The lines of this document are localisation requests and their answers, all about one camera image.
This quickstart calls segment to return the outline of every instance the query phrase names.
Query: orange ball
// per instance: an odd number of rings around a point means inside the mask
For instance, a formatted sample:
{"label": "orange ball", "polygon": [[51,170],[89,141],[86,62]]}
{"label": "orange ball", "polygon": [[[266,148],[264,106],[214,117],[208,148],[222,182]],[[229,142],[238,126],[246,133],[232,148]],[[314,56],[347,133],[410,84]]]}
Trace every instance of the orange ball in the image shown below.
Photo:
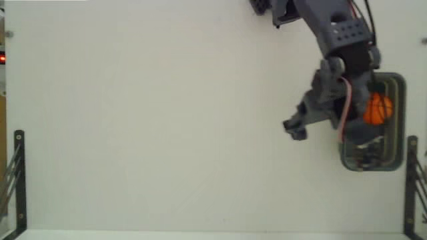
{"label": "orange ball", "polygon": [[371,125],[384,124],[393,115],[393,103],[387,96],[371,93],[363,119]]}

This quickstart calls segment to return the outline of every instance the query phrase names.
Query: white wall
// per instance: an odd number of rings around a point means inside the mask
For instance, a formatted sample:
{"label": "white wall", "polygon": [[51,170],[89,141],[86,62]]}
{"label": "white wall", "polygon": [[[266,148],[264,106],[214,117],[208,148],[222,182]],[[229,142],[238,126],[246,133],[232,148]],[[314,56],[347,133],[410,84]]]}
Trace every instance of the white wall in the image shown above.
{"label": "white wall", "polygon": [[[30,228],[401,232],[404,168],[345,170],[327,122],[283,132],[320,60],[303,21],[277,31],[246,0],[6,4]],[[423,146],[427,4],[372,7]]]}

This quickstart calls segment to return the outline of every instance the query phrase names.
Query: metal rod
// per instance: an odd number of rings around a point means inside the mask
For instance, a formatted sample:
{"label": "metal rod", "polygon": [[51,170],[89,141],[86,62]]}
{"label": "metal rod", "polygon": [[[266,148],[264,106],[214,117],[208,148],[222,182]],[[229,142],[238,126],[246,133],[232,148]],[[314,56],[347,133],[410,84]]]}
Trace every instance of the metal rod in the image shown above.
{"label": "metal rod", "polygon": [[21,144],[19,144],[18,147],[15,149],[15,152],[13,153],[11,162],[9,163],[9,166],[7,166],[7,168],[6,168],[5,176],[8,176],[10,174],[10,171],[12,170],[12,166],[13,166],[13,164],[15,162],[15,158],[16,158],[16,156],[17,156],[18,151],[20,150],[20,148],[21,148]]}
{"label": "metal rod", "polygon": [[422,179],[424,180],[425,183],[427,183],[426,173],[424,172],[424,170],[423,170],[423,168],[421,166],[421,163],[418,161],[417,157],[415,158],[415,162],[416,162],[416,165],[418,166],[418,168],[420,169]]}
{"label": "metal rod", "polygon": [[420,190],[419,190],[419,188],[418,188],[418,186],[416,184],[415,184],[415,190],[416,190],[418,196],[420,197],[421,205],[422,205],[422,208],[424,209],[424,212],[427,213],[426,202],[422,198],[421,192],[420,192]]}
{"label": "metal rod", "polygon": [[[19,157],[13,170],[11,171],[11,174],[14,174],[19,166],[19,164],[21,163],[21,159],[22,157]],[[2,182],[2,184],[0,185],[0,197],[3,196],[3,194],[8,190],[11,182],[12,182],[13,177],[10,176],[9,180],[7,181],[7,176],[5,176],[5,180],[4,182]]]}
{"label": "metal rod", "polygon": [[424,194],[424,197],[427,198],[427,191],[426,191],[426,188],[425,188],[424,184],[422,184],[420,176],[417,174],[416,177],[417,177],[417,180],[420,182],[421,190],[422,190],[422,192]]}
{"label": "metal rod", "polygon": [[13,194],[13,192],[14,192],[14,190],[15,190],[16,184],[18,183],[18,180],[19,180],[19,177],[21,176],[21,173],[22,173],[22,171],[19,171],[19,172],[18,172],[18,174],[17,174],[17,176],[16,176],[15,180],[13,181],[12,188],[11,188],[11,190],[10,190],[9,194],[7,194],[7,198],[6,198],[6,200],[5,200],[5,201],[4,201],[4,203],[2,203],[2,205],[1,205],[1,208],[0,208],[0,216],[3,216],[3,215],[4,215],[4,213],[5,213],[5,210],[6,210],[6,208],[7,208],[7,205],[9,204],[9,201],[11,200],[12,194]]}

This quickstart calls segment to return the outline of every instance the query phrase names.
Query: robotic arm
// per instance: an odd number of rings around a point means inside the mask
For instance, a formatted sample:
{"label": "robotic arm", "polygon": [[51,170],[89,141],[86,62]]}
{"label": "robotic arm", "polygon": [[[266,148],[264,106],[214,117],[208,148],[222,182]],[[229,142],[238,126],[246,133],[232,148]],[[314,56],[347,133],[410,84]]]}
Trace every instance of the robotic arm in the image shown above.
{"label": "robotic arm", "polygon": [[[323,55],[312,88],[304,95],[297,113],[284,121],[286,132],[295,140],[304,140],[306,125],[329,119],[333,128],[342,127],[344,138],[355,145],[377,138],[378,128],[365,123],[363,114],[370,97],[367,84],[372,80],[373,70],[380,66],[380,52],[373,44],[373,34],[365,20],[352,12],[351,1],[251,2],[260,15],[272,8],[273,24],[277,28],[301,17],[316,36]],[[351,85],[350,95],[345,81]],[[348,95],[351,96],[350,112],[343,114]]]}

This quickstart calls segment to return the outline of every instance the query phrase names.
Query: wire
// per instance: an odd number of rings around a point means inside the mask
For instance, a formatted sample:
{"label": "wire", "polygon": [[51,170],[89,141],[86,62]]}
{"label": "wire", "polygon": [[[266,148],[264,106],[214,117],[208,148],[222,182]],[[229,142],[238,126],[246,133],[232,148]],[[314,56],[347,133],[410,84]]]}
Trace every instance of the wire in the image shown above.
{"label": "wire", "polygon": [[[354,0],[351,0],[351,2],[353,3],[353,6],[355,6],[356,9],[358,10],[358,12],[359,12],[361,18],[363,19],[363,21],[365,22],[365,24],[368,25],[368,22],[366,21],[366,18],[364,16],[363,12],[360,10],[359,5]],[[365,5],[366,5],[366,8],[368,10],[369,19],[370,19],[370,23],[371,23],[372,44],[375,46],[376,45],[376,30],[375,30],[374,18],[372,16],[372,12],[371,12],[371,8],[370,8],[368,0],[365,0]]]}
{"label": "wire", "polygon": [[346,102],[344,103],[344,108],[342,109],[340,124],[338,125],[338,140],[341,143],[343,143],[344,142],[344,126],[346,125],[348,112],[350,110],[350,105],[352,102],[352,85],[350,84],[350,82],[346,78],[341,77],[341,79],[344,81],[344,83],[346,84],[346,88],[347,88]]}
{"label": "wire", "polygon": [[376,46],[376,31],[375,31],[375,23],[374,23],[374,17],[372,16],[371,12],[371,6],[369,4],[369,0],[365,0],[366,10],[368,10],[369,15],[369,21],[371,22],[371,29],[372,29],[372,44],[373,46]]}
{"label": "wire", "polygon": [[348,0],[348,3],[350,4],[350,9],[352,10],[353,17],[357,18],[358,14],[356,13],[356,10],[354,9],[353,1],[352,0]]}

